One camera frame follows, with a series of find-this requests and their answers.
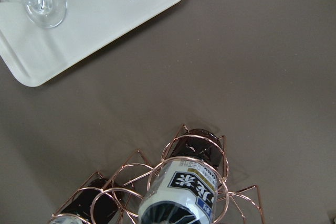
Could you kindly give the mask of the tea bottle middle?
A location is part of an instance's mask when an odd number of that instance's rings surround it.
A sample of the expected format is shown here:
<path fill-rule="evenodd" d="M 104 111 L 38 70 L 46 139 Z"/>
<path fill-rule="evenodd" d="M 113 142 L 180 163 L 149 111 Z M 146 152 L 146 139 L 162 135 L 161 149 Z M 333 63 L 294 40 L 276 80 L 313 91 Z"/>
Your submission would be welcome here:
<path fill-rule="evenodd" d="M 64 210 L 56 217 L 50 220 L 50 223 L 92 223 L 92 219 L 96 223 L 109 223 L 114 215 L 118 212 L 118 206 L 115 201 L 108 195 L 102 195 L 95 203 L 93 216 L 91 216 L 91 205 L 94 198 L 100 193 L 108 180 L 106 178 L 98 178 L 92 181 L 88 189 L 84 189 L 78 193 L 75 198 Z"/>

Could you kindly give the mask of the cream rabbit tray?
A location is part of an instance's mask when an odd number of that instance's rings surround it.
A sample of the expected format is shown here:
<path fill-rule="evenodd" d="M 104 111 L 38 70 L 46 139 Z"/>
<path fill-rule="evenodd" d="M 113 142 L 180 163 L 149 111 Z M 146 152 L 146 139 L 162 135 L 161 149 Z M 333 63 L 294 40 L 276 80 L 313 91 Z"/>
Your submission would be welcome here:
<path fill-rule="evenodd" d="M 57 27 L 43 29 L 22 5 L 1 4 L 1 58 L 23 85 L 36 87 L 180 0 L 67 0 Z"/>

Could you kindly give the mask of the tea bottle near corner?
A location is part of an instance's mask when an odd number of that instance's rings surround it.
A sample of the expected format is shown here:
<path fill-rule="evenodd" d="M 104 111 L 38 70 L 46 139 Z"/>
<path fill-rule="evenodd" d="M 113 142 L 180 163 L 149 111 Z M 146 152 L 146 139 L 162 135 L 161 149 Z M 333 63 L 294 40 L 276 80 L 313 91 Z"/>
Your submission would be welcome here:
<path fill-rule="evenodd" d="M 212 169 L 223 160 L 217 136 L 204 129 L 185 132 L 171 157 L 197 158 Z M 212 223 L 217 198 L 216 174 L 191 160 L 173 160 L 161 168 L 141 202 L 139 223 Z"/>

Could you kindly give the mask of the copper wire bottle basket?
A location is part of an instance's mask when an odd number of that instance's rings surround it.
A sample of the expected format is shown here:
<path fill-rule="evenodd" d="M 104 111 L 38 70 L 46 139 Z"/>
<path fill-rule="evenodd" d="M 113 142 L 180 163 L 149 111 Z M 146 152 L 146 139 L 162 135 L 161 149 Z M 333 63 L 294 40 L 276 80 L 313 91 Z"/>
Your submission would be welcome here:
<path fill-rule="evenodd" d="M 112 174 L 96 171 L 50 223 L 250 223 L 264 220 L 257 185 L 227 187 L 226 137 L 182 125 L 153 165 L 135 150 Z"/>

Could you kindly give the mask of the clear wine glass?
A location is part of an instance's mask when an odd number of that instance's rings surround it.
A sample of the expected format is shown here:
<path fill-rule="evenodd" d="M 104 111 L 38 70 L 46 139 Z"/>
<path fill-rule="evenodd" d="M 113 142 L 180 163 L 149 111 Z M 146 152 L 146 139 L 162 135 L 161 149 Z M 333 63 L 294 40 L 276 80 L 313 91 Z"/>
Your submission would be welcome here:
<path fill-rule="evenodd" d="M 1 2 L 20 3 L 28 19 L 44 29 L 60 25 L 68 9 L 68 0 L 1 0 Z"/>

